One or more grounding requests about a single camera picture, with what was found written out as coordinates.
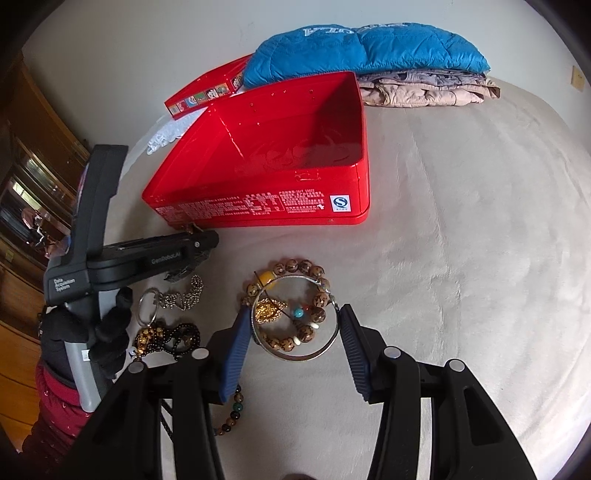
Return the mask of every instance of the gold pendant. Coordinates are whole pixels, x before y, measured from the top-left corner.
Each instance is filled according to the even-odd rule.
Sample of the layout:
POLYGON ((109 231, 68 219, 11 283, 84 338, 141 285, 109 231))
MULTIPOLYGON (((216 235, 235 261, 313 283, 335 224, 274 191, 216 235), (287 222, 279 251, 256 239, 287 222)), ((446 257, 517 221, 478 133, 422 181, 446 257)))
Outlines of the gold pendant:
POLYGON ((255 307, 255 320, 258 324, 271 323, 281 316, 281 311, 287 308, 287 303, 281 300, 260 299, 255 307))

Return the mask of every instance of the wooden bead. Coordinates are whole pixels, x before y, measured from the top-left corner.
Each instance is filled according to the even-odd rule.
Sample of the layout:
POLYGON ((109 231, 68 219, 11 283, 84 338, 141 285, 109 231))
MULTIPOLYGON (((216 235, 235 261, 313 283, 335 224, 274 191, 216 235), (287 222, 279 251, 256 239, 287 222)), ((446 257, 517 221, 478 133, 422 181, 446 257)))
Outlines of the wooden bead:
POLYGON ((321 278, 324 275, 324 268, 320 265, 314 265, 310 268, 310 276, 312 278, 321 278))
POLYGON ((310 273, 310 269, 314 265, 310 260, 302 260, 297 268, 300 270, 304 275, 308 275, 310 273))
POLYGON ((246 293, 249 297, 256 297, 258 291, 261 289, 261 286, 258 283, 250 283, 246 287, 246 293))
POLYGON ((318 286, 318 290, 320 291, 330 291, 330 282, 328 280, 326 280, 324 277, 323 278, 319 278, 318 281, 320 282, 320 285, 318 286))
POLYGON ((297 260, 294 260, 293 258, 291 260, 288 260, 285 263, 285 269, 289 273, 296 273, 297 272, 297 260))
POLYGON ((284 338, 281 342, 281 349, 284 352, 291 352, 296 344, 294 343, 294 341, 291 338, 284 338))
POLYGON ((301 325, 298 328, 297 337, 302 343, 308 343, 314 338, 314 329, 310 325, 301 325))
POLYGON ((275 264, 273 267, 273 273, 278 277, 285 275, 285 265, 282 263, 275 264))
POLYGON ((321 291, 314 296, 314 300, 312 300, 312 304, 314 307, 326 307, 329 304, 330 298, 329 296, 321 291))
POLYGON ((313 307, 310 318, 314 323, 322 323, 326 320, 326 311, 321 307, 313 307))
POLYGON ((267 343, 269 344, 269 346, 273 350, 279 350, 281 348, 281 345, 279 344, 279 340, 277 340, 276 338, 267 339, 267 343))
POLYGON ((271 270, 267 270, 258 276, 258 280, 263 284, 267 285, 271 280, 275 280, 276 276, 271 270))

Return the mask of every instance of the key ring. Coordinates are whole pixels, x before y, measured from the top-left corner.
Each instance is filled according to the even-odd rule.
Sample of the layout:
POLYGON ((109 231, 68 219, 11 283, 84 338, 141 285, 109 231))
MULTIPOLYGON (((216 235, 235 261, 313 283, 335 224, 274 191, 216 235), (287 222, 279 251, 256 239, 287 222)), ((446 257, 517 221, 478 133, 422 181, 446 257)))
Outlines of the key ring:
POLYGON ((317 287, 324 288, 322 286, 322 283, 319 280, 316 280, 315 278, 308 277, 306 275, 287 275, 285 277, 277 277, 277 278, 274 278, 273 280, 269 281, 268 283, 266 283, 265 285, 262 286, 262 288, 260 289, 260 291, 258 292, 258 294, 256 295, 256 297, 254 298, 254 300, 252 302, 252 308, 251 308, 251 329, 252 329, 252 332, 254 334, 255 343, 259 344, 261 347, 263 347, 271 355, 276 356, 276 357, 279 357, 282 360, 286 360, 288 362, 305 362, 307 360, 312 360, 313 358, 319 357, 324 352, 326 352, 332 346, 332 344, 335 342, 335 340, 336 340, 336 338, 337 338, 337 336, 339 334, 339 321, 338 321, 338 318, 339 318, 339 306, 337 305, 337 303, 335 301, 334 295, 332 295, 329 290, 326 290, 325 289, 324 291, 328 294, 329 299, 330 299, 330 303, 335 308, 335 312, 337 314, 337 322, 336 322, 336 326, 335 326, 335 331, 333 332, 333 334, 330 337, 330 339, 322 347, 320 347, 317 351, 312 352, 312 353, 309 353, 308 355, 295 356, 295 355, 286 355, 283 352, 273 350, 269 346, 269 344, 266 341, 263 340, 263 338, 260 335, 260 332, 258 330, 259 325, 255 321, 255 308, 256 308, 256 304, 257 304, 260 296, 263 294, 263 292, 265 292, 268 288, 272 287, 275 283, 277 283, 277 282, 279 282, 281 280, 285 280, 286 278, 303 278, 304 280, 307 280, 307 281, 313 283, 317 287))
POLYGON ((154 288, 154 287, 150 287, 147 290, 145 290, 144 293, 142 293, 142 296, 139 298, 138 311, 137 311, 137 315, 136 315, 136 317, 137 317, 136 320, 137 320, 140 327, 147 328, 154 323, 154 320, 156 319, 156 316, 158 314, 158 308, 160 307, 160 302, 158 301, 159 298, 160 298, 160 291, 159 291, 159 289, 154 288), (141 319, 141 317, 139 316, 139 313, 142 309, 142 303, 144 302, 144 298, 147 293, 154 294, 154 305, 156 305, 156 308, 154 309, 154 312, 152 313, 152 317, 148 323, 144 322, 141 319))

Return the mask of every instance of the beige folded garment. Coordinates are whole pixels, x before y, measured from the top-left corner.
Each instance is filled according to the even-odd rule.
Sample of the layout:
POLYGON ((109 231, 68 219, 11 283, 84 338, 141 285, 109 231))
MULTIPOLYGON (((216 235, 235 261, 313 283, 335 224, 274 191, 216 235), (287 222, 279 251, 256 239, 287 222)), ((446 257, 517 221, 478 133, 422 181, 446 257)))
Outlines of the beige folded garment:
POLYGON ((500 98, 501 89, 487 79, 481 85, 433 86, 426 83, 399 85, 392 79, 360 82, 366 105, 411 108, 416 106, 462 106, 482 103, 485 98, 500 98))

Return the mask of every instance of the hand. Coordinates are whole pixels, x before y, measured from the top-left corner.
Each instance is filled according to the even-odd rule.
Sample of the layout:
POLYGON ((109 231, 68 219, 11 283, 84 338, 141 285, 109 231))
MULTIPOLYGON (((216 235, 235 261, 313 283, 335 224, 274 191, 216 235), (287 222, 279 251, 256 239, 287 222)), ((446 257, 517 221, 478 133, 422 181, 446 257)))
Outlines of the hand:
MULTIPOLYGON (((89 351, 90 361, 98 364, 105 378, 115 379, 123 368, 129 345, 126 328, 131 320, 133 292, 119 290, 113 307, 95 327, 96 343, 89 351)), ((89 331, 83 322, 60 305, 41 316, 41 359, 49 373, 71 388, 76 388, 64 342, 86 343, 89 331)))

